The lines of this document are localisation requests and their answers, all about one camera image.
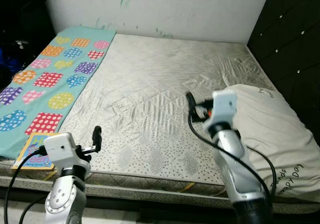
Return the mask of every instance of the white mattress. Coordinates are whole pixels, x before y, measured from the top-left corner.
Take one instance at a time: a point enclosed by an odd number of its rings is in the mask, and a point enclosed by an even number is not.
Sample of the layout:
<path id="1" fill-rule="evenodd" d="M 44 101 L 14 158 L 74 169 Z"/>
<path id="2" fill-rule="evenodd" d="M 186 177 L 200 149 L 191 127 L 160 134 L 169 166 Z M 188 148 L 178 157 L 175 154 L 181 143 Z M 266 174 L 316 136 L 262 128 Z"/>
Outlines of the white mattress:
<path id="1" fill-rule="evenodd" d="M 59 130 L 71 132 L 76 144 L 90 146 L 94 127 L 102 128 L 89 193 L 230 207 L 212 149 L 189 130 L 185 93 L 201 101 L 233 84 L 275 89 L 243 44 L 116 34 Z M 10 175 L 5 165 L 1 174 Z M 47 189 L 37 180 L 20 179 L 17 186 L 33 189 L 37 183 Z M 307 212 L 319 207 L 308 205 Z M 293 205 L 279 210 L 299 212 Z"/>

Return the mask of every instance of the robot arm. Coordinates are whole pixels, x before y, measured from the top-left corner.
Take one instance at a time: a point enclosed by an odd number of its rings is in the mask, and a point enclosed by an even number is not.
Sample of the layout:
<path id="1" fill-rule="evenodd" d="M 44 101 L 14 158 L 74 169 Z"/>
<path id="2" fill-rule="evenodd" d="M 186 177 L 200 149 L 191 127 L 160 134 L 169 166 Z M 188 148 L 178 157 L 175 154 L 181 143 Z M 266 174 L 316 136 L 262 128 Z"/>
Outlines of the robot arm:
<path id="1" fill-rule="evenodd" d="M 93 146 L 76 146 L 70 133 L 51 136 L 44 140 L 49 159 L 60 177 L 54 182 L 45 201 L 46 224 L 79 224 L 86 206 L 85 177 L 90 173 L 91 152 L 101 149 L 101 128 L 93 132 Z"/>
<path id="2" fill-rule="evenodd" d="M 199 104 L 208 109 L 211 115 L 201 119 L 195 111 L 198 106 L 192 94 L 187 93 L 189 110 L 195 122 L 204 121 L 204 130 L 208 133 L 213 143 L 239 158 L 251 169 L 253 165 L 249 160 L 246 146 L 243 145 L 237 135 L 232 130 L 232 120 L 236 114 L 237 97 L 233 91 L 214 91 L 213 101 L 205 101 Z M 239 223 L 272 223 L 272 210 L 269 206 L 266 193 L 262 189 L 262 184 L 243 165 L 233 158 L 214 149 L 213 156 L 222 174 L 228 197 L 237 213 Z"/>

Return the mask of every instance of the teal blanket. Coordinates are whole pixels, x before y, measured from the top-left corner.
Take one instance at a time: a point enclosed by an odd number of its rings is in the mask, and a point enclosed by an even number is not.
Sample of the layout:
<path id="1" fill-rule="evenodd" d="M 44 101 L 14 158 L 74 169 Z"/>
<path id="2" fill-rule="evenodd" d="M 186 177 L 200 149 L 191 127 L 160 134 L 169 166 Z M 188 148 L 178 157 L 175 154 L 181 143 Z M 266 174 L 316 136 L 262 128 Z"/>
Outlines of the teal blanket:
<path id="1" fill-rule="evenodd" d="M 60 32 L 0 93 L 0 156 L 16 158 L 32 132 L 58 132 L 99 67 L 115 31 Z"/>

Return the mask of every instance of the white pillow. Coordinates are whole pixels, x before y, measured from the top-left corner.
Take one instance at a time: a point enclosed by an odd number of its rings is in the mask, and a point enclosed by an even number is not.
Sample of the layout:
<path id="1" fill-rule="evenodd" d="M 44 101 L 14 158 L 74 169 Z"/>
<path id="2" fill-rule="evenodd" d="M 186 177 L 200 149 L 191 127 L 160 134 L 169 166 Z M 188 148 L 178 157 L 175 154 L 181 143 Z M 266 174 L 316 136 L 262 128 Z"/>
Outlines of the white pillow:
<path id="1" fill-rule="evenodd" d="M 234 128 L 243 144 L 264 153 L 277 174 L 276 195 L 320 202 L 320 148 L 281 93 L 247 85 L 237 93 Z M 268 163 L 250 151 L 250 160 L 271 189 Z"/>

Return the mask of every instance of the children's book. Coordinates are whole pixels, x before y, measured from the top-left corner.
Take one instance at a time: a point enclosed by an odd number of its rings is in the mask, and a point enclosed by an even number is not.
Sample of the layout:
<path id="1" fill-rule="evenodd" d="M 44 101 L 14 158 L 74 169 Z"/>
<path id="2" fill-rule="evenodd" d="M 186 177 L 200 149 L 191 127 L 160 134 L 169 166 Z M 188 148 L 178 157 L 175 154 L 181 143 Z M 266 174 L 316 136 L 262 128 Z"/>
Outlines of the children's book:
<path id="1" fill-rule="evenodd" d="M 33 132 L 30 134 L 29 139 L 26 141 L 22 151 L 15 160 L 12 169 L 17 169 L 20 163 L 30 154 L 32 154 L 36 149 L 44 144 L 44 140 L 52 135 L 57 135 L 58 133 L 40 133 Z M 48 156 L 38 156 L 35 155 L 31 157 L 21 169 L 26 170 L 52 170 L 54 165 L 49 160 Z"/>

